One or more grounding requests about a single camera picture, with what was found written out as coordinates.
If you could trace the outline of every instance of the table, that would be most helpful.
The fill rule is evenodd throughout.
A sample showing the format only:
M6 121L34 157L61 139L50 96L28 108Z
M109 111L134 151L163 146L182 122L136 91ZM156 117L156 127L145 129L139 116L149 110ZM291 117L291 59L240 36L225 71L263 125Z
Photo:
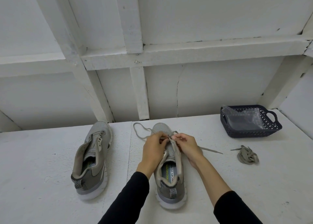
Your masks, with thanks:
M263 223L313 223L313 141L278 110L283 126L266 138L232 139L219 115L141 121L145 127L157 122L193 135L229 186ZM91 126L17 131L0 134L0 217L2 223L97 223L142 157L144 141L134 122L112 123L114 138L107 156L109 181L94 200L80 201L70 180L74 156ZM136 127L140 136L149 135ZM259 165L237 160L240 145L258 154ZM156 184L137 223L218 223L201 179L182 156L187 203L176 211L162 209L155 199Z

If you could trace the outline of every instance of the shoe tongue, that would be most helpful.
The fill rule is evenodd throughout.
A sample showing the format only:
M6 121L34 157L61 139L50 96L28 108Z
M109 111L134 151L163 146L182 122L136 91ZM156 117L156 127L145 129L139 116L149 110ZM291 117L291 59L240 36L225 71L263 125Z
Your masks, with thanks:
M99 132L96 132L96 133L92 134L91 142L89 143L89 145L86 148L85 153L84 153L83 162L88 157L96 157L96 141L97 141L98 135L99 135Z
M175 161L175 152L174 152L172 143L170 141L166 144L165 150L167 151L167 157L166 157L165 162L173 161L173 162L176 163L176 161Z

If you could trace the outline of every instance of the hand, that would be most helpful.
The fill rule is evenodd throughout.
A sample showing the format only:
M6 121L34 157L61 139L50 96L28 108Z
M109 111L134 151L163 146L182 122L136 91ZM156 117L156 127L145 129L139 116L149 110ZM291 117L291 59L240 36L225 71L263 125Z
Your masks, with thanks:
M142 161L139 163L136 171L142 172L150 179L164 156L165 145L168 141L168 135L162 132L149 136L143 146Z
M175 134L172 139L188 157L191 166L197 169L196 161L203 156L203 153L201 148L198 147L196 139L184 133Z

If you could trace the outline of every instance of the clear plastic bag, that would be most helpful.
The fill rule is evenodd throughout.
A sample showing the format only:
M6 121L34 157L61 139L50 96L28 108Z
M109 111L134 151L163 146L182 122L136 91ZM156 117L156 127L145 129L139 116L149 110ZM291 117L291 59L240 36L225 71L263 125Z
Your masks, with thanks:
M223 106L222 112L227 117L229 126L235 130L265 129L259 108L246 109L242 112Z

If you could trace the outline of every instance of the shoe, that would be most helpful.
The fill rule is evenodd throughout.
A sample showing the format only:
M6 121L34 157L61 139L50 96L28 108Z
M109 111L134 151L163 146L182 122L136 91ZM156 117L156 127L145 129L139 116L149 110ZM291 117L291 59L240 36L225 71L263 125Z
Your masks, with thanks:
M85 143L78 148L71 179L81 200L96 198L106 187L105 159L112 138L110 126L98 121L91 127Z
M162 131L169 138L174 134L165 123L157 123L152 128L152 133ZM187 201L187 191L184 183L182 157L174 140L165 146L163 159L154 171L157 183L157 200L165 209L181 208Z

